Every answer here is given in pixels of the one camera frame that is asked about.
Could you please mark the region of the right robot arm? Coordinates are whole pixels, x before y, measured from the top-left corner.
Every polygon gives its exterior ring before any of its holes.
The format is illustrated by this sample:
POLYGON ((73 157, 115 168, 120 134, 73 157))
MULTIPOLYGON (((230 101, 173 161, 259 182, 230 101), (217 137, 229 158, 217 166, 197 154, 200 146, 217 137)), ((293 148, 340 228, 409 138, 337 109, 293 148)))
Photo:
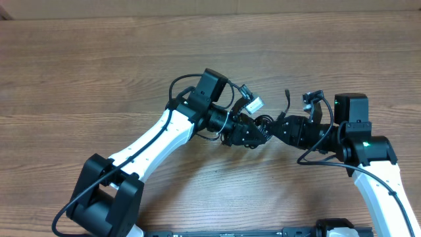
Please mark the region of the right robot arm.
POLYGON ((281 113, 268 131, 304 150, 299 165, 344 168, 361 193, 378 236, 419 236, 420 225, 403 188, 391 142, 372 135, 367 96, 339 93, 326 106, 327 124, 281 113))

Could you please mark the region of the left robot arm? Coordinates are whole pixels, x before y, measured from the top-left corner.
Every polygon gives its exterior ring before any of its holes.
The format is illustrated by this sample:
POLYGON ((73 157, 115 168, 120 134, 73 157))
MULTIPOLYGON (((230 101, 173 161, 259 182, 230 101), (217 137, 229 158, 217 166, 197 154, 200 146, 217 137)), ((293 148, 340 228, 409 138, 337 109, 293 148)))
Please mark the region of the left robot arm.
POLYGON ((145 236, 137 225, 144 185, 173 151, 202 130, 228 146, 254 149, 267 141, 263 124, 250 117, 264 105, 260 96, 209 68, 197 77, 196 86, 168 96, 160 119, 134 143, 84 163, 59 217, 66 215, 86 236, 145 236))

